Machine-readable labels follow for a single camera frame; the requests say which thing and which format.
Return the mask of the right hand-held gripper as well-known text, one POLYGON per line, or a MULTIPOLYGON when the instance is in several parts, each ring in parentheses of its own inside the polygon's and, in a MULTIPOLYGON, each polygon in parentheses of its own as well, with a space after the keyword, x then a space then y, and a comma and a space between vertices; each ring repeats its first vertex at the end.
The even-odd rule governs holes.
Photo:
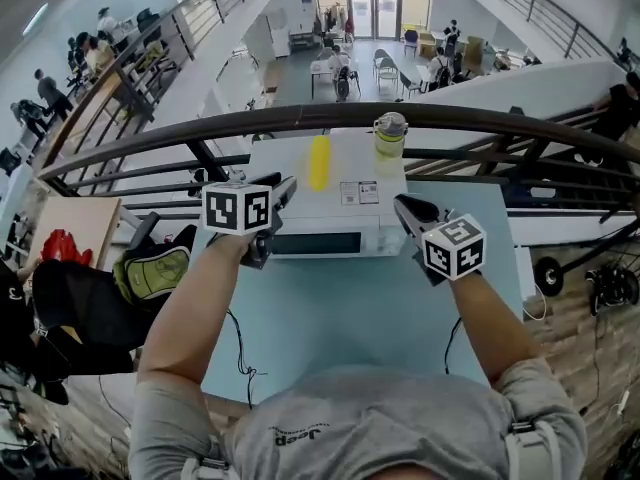
POLYGON ((413 255, 433 286, 478 273, 486 260, 486 232, 469 213, 399 194, 394 211, 417 248, 413 255))

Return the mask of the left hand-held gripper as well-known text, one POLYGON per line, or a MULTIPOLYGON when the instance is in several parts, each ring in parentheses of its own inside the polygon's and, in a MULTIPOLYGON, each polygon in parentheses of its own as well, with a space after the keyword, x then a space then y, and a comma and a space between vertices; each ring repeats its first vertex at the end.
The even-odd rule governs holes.
POLYGON ((224 236, 250 238, 240 263, 262 269, 283 222, 279 212, 297 191, 297 178, 264 176, 249 182, 216 182, 202 191, 202 226, 212 245, 224 236))

